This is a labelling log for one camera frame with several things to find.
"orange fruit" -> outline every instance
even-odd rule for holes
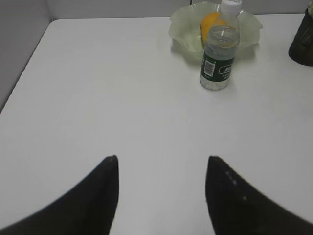
[[[204,17],[204,19],[201,21],[200,24],[200,31],[202,35],[202,41],[203,43],[206,43],[207,35],[213,26],[216,19],[220,16],[220,12],[212,12]],[[216,22],[217,25],[224,25],[226,22],[223,19],[219,19],[218,22]]]

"green label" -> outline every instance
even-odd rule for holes
[[[234,58],[230,60],[215,60],[204,53],[201,75],[212,82],[223,82],[229,79],[233,62]]]

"white bottle cap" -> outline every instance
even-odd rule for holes
[[[222,0],[221,12],[226,15],[237,16],[241,11],[241,0]]]

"gray wall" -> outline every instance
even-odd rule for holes
[[[0,112],[49,23],[45,0],[0,0]]]
[[[201,1],[203,0],[192,0],[192,3]],[[243,0],[243,9],[254,14],[304,13],[309,2],[310,0]]]
[[[47,0],[54,19],[171,16],[190,0]]]

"water bottle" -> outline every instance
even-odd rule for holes
[[[241,0],[222,0],[220,16],[207,37],[202,60],[200,83],[209,90],[220,90],[229,83],[232,64],[240,41],[238,15]]]

